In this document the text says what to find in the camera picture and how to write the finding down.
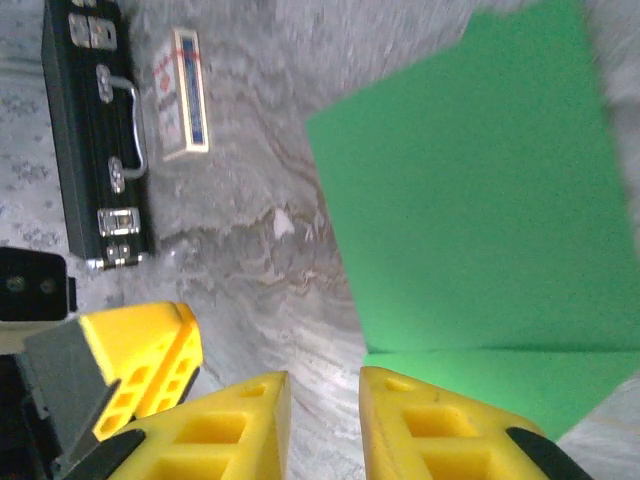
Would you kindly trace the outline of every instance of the briefcase handle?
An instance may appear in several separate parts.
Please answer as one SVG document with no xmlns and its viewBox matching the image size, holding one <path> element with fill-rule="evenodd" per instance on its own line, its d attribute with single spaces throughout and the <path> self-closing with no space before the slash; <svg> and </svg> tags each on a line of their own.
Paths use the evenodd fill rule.
<svg viewBox="0 0 640 480">
<path fill-rule="evenodd" d="M 130 80 L 124 77 L 116 77 L 111 75 L 109 68 L 105 65 L 98 65 L 96 67 L 96 75 L 98 77 L 98 92 L 100 94 L 100 100 L 102 100 L 104 103 L 110 103 L 113 100 L 114 88 L 125 90 L 131 96 L 131 122 L 133 124 L 133 142 L 136 146 L 136 153 L 138 155 L 140 165 L 138 166 L 138 168 L 122 168 L 121 174 L 122 177 L 126 178 L 127 180 L 136 180 L 138 178 L 141 178 L 147 171 L 149 162 L 147 161 L 147 157 L 144 154 L 144 149 L 142 147 L 142 142 L 140 139 L 140 128 L 142 128 L 142 125 L 139 125 L 140 92 L 138 92 L 138 89 Z"/>
</svg>

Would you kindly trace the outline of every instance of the green board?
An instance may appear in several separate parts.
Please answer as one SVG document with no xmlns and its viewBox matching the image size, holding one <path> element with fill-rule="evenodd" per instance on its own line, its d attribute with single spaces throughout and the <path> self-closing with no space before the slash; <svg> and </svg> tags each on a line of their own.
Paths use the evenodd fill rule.
<svg viewBox="0 0 640 480">
<path fill-rule="evenodd" d="M 517 413 L 557 440 L 633 374 L 640 352 L 448 351 L 368 355 L 365 364 Z"/>
<path fill-rule="evenodd" d="M 578 3 L 455 46 L 308 121 L 372 353 L 640 347 L 640 275 Z"/>
</svg>

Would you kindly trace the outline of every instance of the black briefcase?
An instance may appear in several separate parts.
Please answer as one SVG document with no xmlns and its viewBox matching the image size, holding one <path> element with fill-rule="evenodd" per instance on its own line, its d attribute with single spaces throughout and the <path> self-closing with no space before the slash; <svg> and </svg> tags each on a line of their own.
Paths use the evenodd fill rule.
<svg viewBox="0 0 640 480">
<path fill-rule="evenodd" d="M 42 64 L 71 253 L 96 269 L 150 249 L 147 160 L 127 30 L 109 0 L 46 0 Z"/>
</svg>

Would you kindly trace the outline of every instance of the marble surface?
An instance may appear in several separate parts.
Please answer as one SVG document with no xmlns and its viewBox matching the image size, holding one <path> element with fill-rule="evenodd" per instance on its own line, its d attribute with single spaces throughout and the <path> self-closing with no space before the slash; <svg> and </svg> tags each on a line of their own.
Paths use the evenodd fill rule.
<svg viewBox="0 0 640 480">
<path fill-rule="evenodd" d="M 206 364 L 192 396 L 267 370 L 292 376 L 290 479 L 362 479 L 357 315 L 304 131 L 309 114 L 455 42 L 474 8 L 510 0 L 125 0 L 145 97 L 159 254 L 89 273 L 66 255 L 83 310 L 182 300 Z M 585 2 L 621 171 L 640 232 L 640 4 Z M 67 251 L 44 83 L 42 0 L 0 0 L 0 243 Z M 151 56 L 169 25 L 200 33 L 213 148 L 163 163 Z M 640 478 L 640 376 L 562 446 L 597 479 Z"/>
</svg>

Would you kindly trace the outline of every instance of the gray marble floor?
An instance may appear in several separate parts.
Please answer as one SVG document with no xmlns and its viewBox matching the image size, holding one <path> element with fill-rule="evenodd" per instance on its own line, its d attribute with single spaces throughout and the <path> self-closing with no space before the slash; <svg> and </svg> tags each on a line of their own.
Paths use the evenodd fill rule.
<svg viewBox="0 0 640 480">
<path fill-rule="evenodd" d="M 520 3 L 122 1 L 145 95 L 159 255 L 101 274 L 67 256 L 81 308 L 186 301 L 206 351 L 193 395 L 286 369 L 294 395 L 289 478 L 364 478 L 357 375 L 365 349 L 304 120 L 456 41 L 475 7 Z M 640 226 L 640 4 L 585 5 Z M 0 0 L 0 242 L 65 253 L 44 83 L 38 75 L 7 73 L 15 65 L 10 58 L 37 62 L 41 17 L 41 0 Z M 213 148 L 202 158 L 162 163 L 149 52 L 171 24 L 200 32 Z M 640 478 L 640 376 L 561 443 L 597 479 Z"/>
</svg>

